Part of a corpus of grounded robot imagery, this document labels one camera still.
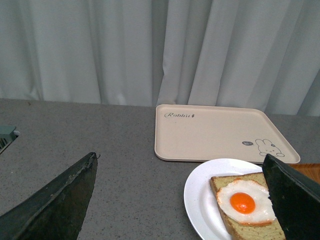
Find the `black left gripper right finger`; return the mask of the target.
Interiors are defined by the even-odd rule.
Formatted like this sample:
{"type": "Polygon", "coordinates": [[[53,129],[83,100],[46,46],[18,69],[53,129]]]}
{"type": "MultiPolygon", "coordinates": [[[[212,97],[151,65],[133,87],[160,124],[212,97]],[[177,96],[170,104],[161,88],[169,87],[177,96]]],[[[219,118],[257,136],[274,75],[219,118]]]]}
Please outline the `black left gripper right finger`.
{"type": "Polygon", "coordinates": [[[272,208],[287,240],[320,238],[320,184],[273,155],[262,164],[272,208]]]}

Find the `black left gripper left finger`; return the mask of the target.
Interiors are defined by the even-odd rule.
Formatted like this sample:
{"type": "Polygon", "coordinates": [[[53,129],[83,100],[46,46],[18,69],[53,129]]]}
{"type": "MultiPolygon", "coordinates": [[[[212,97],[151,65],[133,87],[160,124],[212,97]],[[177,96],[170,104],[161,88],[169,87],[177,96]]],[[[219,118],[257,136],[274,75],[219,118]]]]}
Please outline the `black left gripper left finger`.
{"type": "Polygon", "coordinates": [[[0,217],[2,240],[76,240],[93,194],[98,158],[90,152],[0,217]]]}

